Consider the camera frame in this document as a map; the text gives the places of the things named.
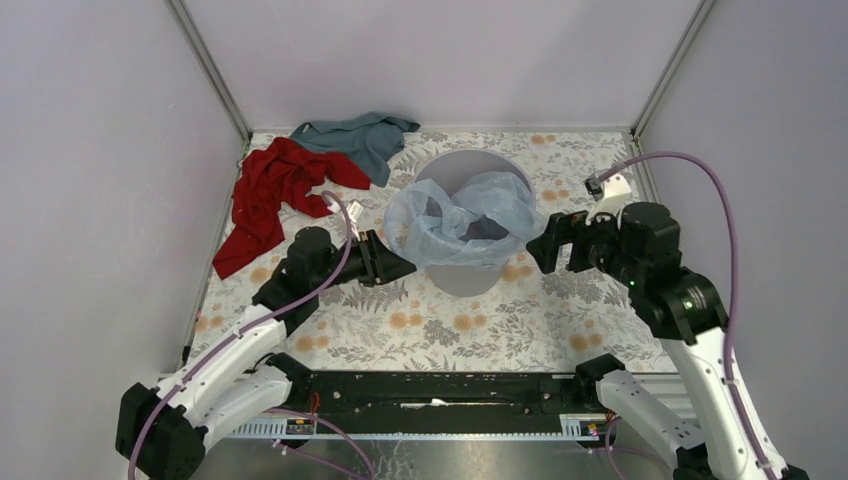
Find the light blue plastic trash bag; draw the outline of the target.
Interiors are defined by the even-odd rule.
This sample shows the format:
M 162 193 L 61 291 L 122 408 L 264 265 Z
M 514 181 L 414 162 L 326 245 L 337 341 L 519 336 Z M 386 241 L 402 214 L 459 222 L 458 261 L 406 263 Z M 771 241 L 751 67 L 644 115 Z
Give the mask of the light blue plastic trash bag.
M 494 268 L 546 224 L 519 176 L 485 172 L 453 194 L 432 179 L 405 187 L 392 197 L 383 230 L 390 249 L 418 267 Z

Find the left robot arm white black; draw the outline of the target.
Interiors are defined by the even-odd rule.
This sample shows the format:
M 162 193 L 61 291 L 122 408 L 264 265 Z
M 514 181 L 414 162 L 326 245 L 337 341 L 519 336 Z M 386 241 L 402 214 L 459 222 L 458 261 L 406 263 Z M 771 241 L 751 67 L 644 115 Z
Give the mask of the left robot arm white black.
M 323 228 L 300 230 L 217 341 L 156 386 L 137 383 L 123 394 L 115 445 L 129 478 L 188 479 L 221 439 L 262 411 L 304 407 L 308 381 L 261 359 L 317 310 L 323 290 L 352 281 L 381 286 L 415 270 L 373 230 L 348 235 L 340 247 Z

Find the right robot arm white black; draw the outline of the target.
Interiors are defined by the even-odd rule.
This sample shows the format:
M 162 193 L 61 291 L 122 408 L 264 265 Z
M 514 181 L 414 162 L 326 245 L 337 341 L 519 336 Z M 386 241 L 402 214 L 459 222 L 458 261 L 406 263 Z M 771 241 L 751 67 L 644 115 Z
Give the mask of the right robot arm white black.
M 626 287 L 637 317 L 672 359 L 697 422 L 638 386 L 610 354 L 577 367 L 575 402 L 589 412 L 616 413 L 675 479 L 807 478 L 769 441 L 733 352 L 724 347 L 729 316 L 721 297 L 709 279 L 682 266 L 679 237 L 666 207 L 637 202 L 597 220 L 586 211 L 553 214 L 542 235 L 528 242 L 544 274 L 555 270 L 560 248 L 568 245 L 568 271 L 596 269 Z

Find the grey trash bin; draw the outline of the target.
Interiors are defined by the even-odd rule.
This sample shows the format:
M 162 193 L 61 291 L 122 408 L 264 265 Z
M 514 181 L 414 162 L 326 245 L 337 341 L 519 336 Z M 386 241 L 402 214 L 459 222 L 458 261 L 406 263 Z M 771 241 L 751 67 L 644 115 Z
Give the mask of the grey trash bin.
M 531 192 L 531 204 L 536 206 L 535 190 L 526 172 L 512 160 L 491 150 L 464 148 L 436 155 L 419 170 L 414 182 L 431 179 L 452 195 L 470 178 L 486 172 L 515 174 Z M 441 291 L 457 297 L 475 297 L 498 283 L 506 263 L 504 260 L 493 267 L 435 265 L 423 271 Z

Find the grey-blue cloth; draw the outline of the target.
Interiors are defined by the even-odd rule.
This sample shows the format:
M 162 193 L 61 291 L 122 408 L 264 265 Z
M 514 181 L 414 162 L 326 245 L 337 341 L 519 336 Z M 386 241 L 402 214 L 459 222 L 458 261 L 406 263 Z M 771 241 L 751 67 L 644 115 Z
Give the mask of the grey-blue cloth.
M 385 187 L 389 160 L 405 148 L 405 134 L 420 128 L 405 117 L 368 112 L 348 120 L 305 122 L 289 138 L 311 152 L 346 155 L 374 185 Z

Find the red cloth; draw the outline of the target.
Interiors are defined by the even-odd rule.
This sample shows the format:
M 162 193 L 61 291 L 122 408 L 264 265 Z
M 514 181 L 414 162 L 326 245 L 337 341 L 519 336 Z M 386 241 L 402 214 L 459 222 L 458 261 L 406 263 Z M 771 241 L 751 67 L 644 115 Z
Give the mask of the red cloth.
M 219 278 L 228 278 L 283 242 L 283 205 L 312 218 L 330 215 L 322 197 L 311 192 L 327 180 L 358 190 L 371 186 L 367 175 L 339 152 L 311 152 L 282 137 L 251 152 L 232 194 L 234 228 L 213 258 Z

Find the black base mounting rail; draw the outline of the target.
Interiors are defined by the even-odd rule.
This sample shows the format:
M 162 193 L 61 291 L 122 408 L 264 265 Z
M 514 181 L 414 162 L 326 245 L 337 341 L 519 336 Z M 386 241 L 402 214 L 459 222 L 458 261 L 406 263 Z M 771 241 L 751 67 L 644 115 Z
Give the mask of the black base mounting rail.
M 349 435 L 556 434 L 561 418 L 608 416 L 582 375 L 543 372 L 312 370 L 288 354 L 265 365 L 292 380 L 283 408 Z

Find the right aluminium corner frame post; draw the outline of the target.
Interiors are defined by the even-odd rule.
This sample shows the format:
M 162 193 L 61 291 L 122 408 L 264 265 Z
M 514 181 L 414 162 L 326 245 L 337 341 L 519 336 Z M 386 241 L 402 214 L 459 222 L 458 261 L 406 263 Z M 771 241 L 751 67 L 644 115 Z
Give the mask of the right aluminium corner frame post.
M 630 133 L 637 144 L 641 142 L 641 136 L 650 125 L 652 118 L 663 101 L 663 97 L 671 87 L 677 72 L 686 60 L 700 32 L 719 4 L 719 0 L 700 0 L 696 5 L 694 13 L 672 50 L 671 56 L 663 67 L 656 84 L 651 90 L 636 120 L 631 125 Z

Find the aluminium corner frame post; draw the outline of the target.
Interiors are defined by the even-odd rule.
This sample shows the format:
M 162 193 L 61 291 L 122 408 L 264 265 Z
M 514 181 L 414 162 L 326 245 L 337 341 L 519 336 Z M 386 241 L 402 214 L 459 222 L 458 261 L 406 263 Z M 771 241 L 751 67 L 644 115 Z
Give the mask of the aluminium corner frame post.
M 165 0 L 164 3 L 170 10 L 178 29 L 181 31 L 203 75 L 209 82 L 227 118 L 241 139 L 243 146 L 249 146 L 253 134 L 252 129 L 238 106 L 231 89 L 227 85 L 188 5 L 183 0 Z
M 694 13 L 672 50 L 671 56 L 663 67 L 656 84 L 651 90 L 636 120 L 631 125 L 630 133 L 637 144 L 641 142 L 641 136 L 650 125 L 652 118 L 663 101 L 663 97 L 671 87 L 677 72 L 686 60 L 700 32 L 719 4 L 719 0 L 700 0 L 696 5 Z

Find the left aluminium corner frame post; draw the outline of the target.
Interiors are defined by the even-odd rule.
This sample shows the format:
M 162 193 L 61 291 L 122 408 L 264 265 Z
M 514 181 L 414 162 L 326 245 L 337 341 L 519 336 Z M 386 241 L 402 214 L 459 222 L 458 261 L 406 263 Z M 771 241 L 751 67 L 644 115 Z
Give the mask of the left aluminium corner frame post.
M 164 3 L 170 10 L 178 29 L 181 31 L 203 75 L 209 82 L 227 118 L 241 139 L 243 146 L 249 146 L 253 134 L 252 129 L 238 106 L 231 89 L 227 85 L 188 5 L 183 0 L 165 0 Z

